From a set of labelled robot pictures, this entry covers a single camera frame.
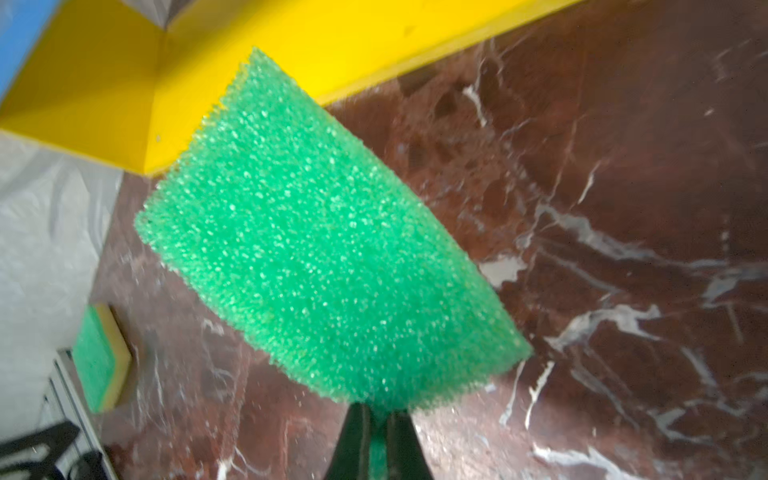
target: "white marble vein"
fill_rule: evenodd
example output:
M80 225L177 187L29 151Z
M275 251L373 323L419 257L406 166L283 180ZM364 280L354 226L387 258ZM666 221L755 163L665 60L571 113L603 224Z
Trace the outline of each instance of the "white marble vein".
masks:
M568 324L559 336L547 336L544 338L547 343L559 352L565 347L580 343L589 337L598 328L602 322L613 322L619 331L629 333L630 335L641 336L643 338L658 340L658 337L644 332L640 328L640 320L652 320L661 316L659 308L651 305L648 311L635 310L628 305L616 305L611 309L595 310L593 312L582 313L576 316Z
M523 369L525 368L525 360L520 362L518 365L518 370L515 373L515 383L512 384L512 394L509 396L509 402L507 402L507 406L504 409L504 412L502 413L502 416L498 417L498 424L499 425L507 425L507 422L509 422L510 417L512 417L512 408L515 406L515 397L518 395L518 382L520 381L520 375L523 373Z
M528 265L520 257L502 255L491 262L480 263L478 268L493 288L498 290L504 282L517 282L518 272L528 268Z
M556 450L533 445L533 455L549 464L563 465L566 467L575 465L592 465L593 467L605 470L605 480L643 480L642 477L625 472L613 463L610 459L602 455L591 445L587 447L589 455L577 450L565 450L558 452Z
M531 426L531 413L533 412L533 407L536 405L538 397L541 395L541 391L544 390L544 387L547 385L547 379L549 379L549 375L552 373L553 368L554 360L548 361L547 366L544 368L544 372L538 377L538 380L536 380L536 388L533 389L528 387L528 393L531 394L531 405L528 406L528 411L525 413L526 430Z

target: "green scouring pad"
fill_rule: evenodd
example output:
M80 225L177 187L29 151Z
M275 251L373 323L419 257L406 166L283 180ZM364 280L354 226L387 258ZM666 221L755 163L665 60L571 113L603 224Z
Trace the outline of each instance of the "green scouring pad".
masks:
M136 228L249 343L337 401L435 406L531 352L429 209L261 51Z
M131 354L108 306L85 309L72 360L88 408L93 413L113 409L131 366Z

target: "floor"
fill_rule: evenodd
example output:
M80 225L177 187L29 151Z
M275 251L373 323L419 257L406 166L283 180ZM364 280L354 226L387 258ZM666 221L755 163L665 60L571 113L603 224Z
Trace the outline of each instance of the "floor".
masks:
M768 6L588 0L331 105L496 287L535 356L416 423L436 478L768 477ZM92 301L136 388L124 480L321 478L344 407L291 383L133 230Z

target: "green sponge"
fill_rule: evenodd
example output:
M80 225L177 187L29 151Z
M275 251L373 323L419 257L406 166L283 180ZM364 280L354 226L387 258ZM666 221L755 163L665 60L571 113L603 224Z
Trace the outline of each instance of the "green sponge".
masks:
M531 352L429 209L261 51L136 228L249 343L336 401L434 406Z
M93 413L114 408L131 366L131 354L108 306L91 305L85 310L72 361L88 408Z

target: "yellow wall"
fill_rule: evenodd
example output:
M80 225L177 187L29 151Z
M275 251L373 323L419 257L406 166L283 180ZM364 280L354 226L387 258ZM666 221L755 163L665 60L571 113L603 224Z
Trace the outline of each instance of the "yellow wall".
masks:
M117 0L67 0L0 106L0 128L143 172L163 37Z
M254 47L325 104L576 1L196 0L163 36L118 0L68 0L0 128L151 174L186 149Z

